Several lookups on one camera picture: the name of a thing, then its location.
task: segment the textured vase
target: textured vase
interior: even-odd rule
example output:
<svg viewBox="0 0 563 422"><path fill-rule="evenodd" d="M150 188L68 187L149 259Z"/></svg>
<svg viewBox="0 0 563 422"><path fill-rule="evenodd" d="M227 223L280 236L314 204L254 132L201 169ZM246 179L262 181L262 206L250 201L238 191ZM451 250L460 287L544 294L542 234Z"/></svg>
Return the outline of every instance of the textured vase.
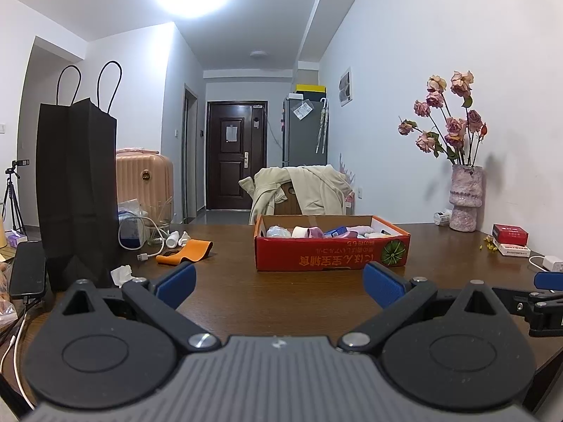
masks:
<svg viewBox="0 0 563 422"><path fill-rule="evenodd" d="M483 168L454 165L451 172L450 203L454 205L450 228L458 232L474 232L477 208L483 201Z"/></svg>

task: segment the circular black cover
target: circular black cover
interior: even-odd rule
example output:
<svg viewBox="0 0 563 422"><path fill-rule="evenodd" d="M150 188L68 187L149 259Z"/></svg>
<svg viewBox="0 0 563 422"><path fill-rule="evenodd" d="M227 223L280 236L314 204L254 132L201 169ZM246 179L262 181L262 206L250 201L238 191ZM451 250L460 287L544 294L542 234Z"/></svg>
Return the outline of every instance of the circular black cover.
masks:
<svg viewBox="0 0 563 422"><path fill-rule="evenodd" d="M452 411L485 410L522 395L536 370L524 338L514 325L477 317L446 316L396 332L382 353L389 377L406 394Z"/></svg>
<svg viewBox="0 0 563 422"><path fill-rule="evenodd" d="M161 386L176 365L167 335L140 322L77 314L41 333L26 355L25 375L40 399L57 406L101 410L133 403Z"/></svg>

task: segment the front door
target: front door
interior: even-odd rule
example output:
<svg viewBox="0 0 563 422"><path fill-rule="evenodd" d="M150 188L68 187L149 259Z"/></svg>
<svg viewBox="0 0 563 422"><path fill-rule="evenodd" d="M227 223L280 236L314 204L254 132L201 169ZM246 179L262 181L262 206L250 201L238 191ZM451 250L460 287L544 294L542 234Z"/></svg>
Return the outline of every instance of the front door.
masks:
<svg viewBox="0 0 563 422"><path fill-rule="evenodd" d="M250 209L239 185L266 166L266 103L210 102L207 109L207 209Z"/></svg>

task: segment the pink suitcase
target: pink suitcase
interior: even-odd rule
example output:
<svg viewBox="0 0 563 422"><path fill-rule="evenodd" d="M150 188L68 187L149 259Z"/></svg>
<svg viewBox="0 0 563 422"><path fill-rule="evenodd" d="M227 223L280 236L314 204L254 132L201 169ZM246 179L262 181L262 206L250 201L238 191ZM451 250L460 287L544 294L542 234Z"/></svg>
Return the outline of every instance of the pink suitcase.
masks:
<svg viewBox="0 0 563 422"><path fill-rule="evenodd" d="M169 158L158 151L120 149L116 170L118 203L136 198L158 225L172 221L174 174Z"/></svg>

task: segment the gray refrigerator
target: gray refrigerator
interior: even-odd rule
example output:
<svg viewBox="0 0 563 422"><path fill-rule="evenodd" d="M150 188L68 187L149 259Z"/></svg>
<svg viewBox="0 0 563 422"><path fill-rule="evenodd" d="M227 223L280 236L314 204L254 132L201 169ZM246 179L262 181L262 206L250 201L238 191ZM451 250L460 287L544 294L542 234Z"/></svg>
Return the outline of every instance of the gray refrigerator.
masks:
<svg viewBox="0 0 563 422"><path fill-rule="evenodd" d="M316 153L320 114L323 104L321 102L312 102L314 109L303 119L299 120L292 109L295 109L302 103L302 100L285 100L284 102L283 119L281 122L283 167L327 164L328 132L324 153L322 135L319 153Z"/></svg>

